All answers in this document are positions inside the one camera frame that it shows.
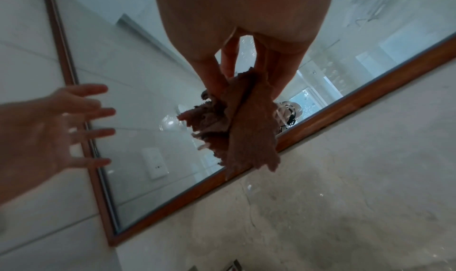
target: hand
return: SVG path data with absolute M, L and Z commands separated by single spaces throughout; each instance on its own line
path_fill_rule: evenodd
M 168 38 L 212 95 L 234 76 L 239 38 L 255 40 L 254 68 L 279 96 L 296 75 L 331 0 L 157 0 Z M 221 50 L 221 64 L 215 54 Z
M 0 105 L 0 204 L 32 189 L 66 168 L 97 168 L 110 159 L 75 158 L 70 146 L 111 136 L 114 129 L 77 130 L 86 121 L 112 116 L 89 95 L 106 93 L 106 85 L 61 88 L 51 95 Z

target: wall outlet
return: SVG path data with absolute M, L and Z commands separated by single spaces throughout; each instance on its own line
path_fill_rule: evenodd
M 157 147 L 143 148 L 141 153 L 152 179 L 158 179 L 169 174 L 162 154 Z

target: brown cloth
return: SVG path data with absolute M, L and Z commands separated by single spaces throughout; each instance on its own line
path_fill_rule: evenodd
M 267 75 L 250 68 L 229 83 L 220 100 L 203 92 L 202 99 L 210 101 L 177 118 L 187 121 L 196 132 L 193 136 L 209 145 L 228 174 L 263 165 L 275 171 L 280 163 L 276 152 L 279 124 Z

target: wooden mirror frame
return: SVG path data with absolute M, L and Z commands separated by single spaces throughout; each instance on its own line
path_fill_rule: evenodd
M 45 3 L 65 83 L 67 85 L 77 84 L 76 69 L 59 16 L 57 2 L 56 0 L 45 0 Z M 289 129 L 278 138 L 277 151 L 281 152 L 301 142 L 343 117 L 420 78 L 422 75 L 451 61 L 455 57 L 456 35 L 452 35 Z M 85 124 L 85 126 L 80 126 L 79 128 L 89 129 L 90 125 Z M 84 156 L 97 156 L 97 149 L 94 142 L 85 142 L 82 144 L 82 148 Z M 218 187 L 235 178 L 239 178 L 248 170 L 238 172 L 231 176 L 229 180 L 225 180 L 225 170 L 222 169 L 151 211 L 136 223 L 123 230 L 119 228 L 119 224 L 117 223 L 118 220 L 105 179 L 104 170 L 89 169 L 88 171 L 108 243 L 110 246 L 117 246 L 198 198 L 207 195 L 209 192 L 216 190 Z

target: mirror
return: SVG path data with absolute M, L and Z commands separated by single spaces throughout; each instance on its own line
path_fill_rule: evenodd
M 218 172 L 219 160 L 176 116 L 201 104 L 202 82 L 168 40 L 155 0 L 57 0 L 78 82 L 103 83 L 114 127 L 97 152 L 117 232 Z M 454 0 L 332 0 L 320 33 L 277 99 L 280 132 L 452 35 Z M 253 66 L 241 38 L 236 72 Z

